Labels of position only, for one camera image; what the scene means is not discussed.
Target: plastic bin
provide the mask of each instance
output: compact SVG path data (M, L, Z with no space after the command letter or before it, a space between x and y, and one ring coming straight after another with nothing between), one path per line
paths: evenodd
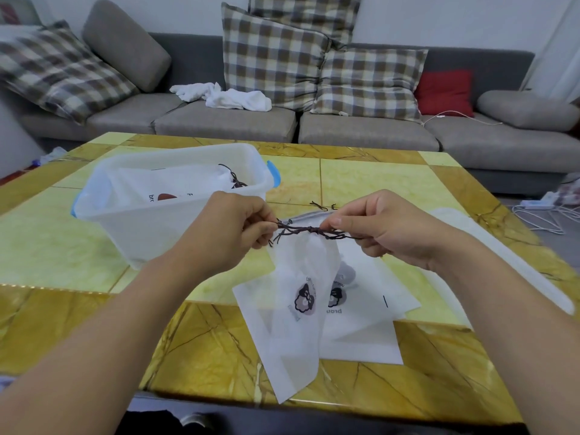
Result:
M120 167L157 169L183 165L223 163L248 184L230 192L266 197L280 183L279 172L264 162L257 149L247 143L135 153L102 160L78 194L71 214L100 224L120 253L134 269L171 248L204 208L210 195L175 198L115 207L115 192L107 172Z

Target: yellow marble tabletop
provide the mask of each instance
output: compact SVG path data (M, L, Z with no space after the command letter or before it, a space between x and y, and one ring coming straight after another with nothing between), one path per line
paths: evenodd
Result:
M123 290L128 268L105 232L70 216L100 159L235 143L108 133L0 187L0 373L19 375ZM391 189L425 210L452 207L549 278L576 305L580 278L446 153L250 142L282 176L267 194L278 217ZM404 366L321 360L316 380L284 405L423 421L508 424L520 414L475 334L417 269L385 262L422 303L395 329ZM191 293L167 326L143 390L195 400L276 404L232 287L273 269L251 251Z

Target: checkered cushion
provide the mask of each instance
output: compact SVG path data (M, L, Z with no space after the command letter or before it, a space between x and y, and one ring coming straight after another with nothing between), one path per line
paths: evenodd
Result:
M139 92L79 41L66 21L0 42L0 80L41 108L77 124Z
M413 92L426 57L427 50L331 50L311 112L420 123Z
M226 3L221 4L221 15L226 87L260 90L275 107L309 110L330 40L318 32L254 17Z
M289 26L321 32L342 49L353 38L361 0L250 0L249 11Z

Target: person's left hand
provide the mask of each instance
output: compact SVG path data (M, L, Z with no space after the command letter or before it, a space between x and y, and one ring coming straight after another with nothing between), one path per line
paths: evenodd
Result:
M266 246L277 221L259 197L214 192L168 254L209 278L236 267L250 248Z

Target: fingernail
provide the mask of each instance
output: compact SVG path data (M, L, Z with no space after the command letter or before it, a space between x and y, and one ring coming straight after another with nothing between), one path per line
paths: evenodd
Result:
M330 225L332 227L339 227L342 224L342 218L334 217L330 219Z

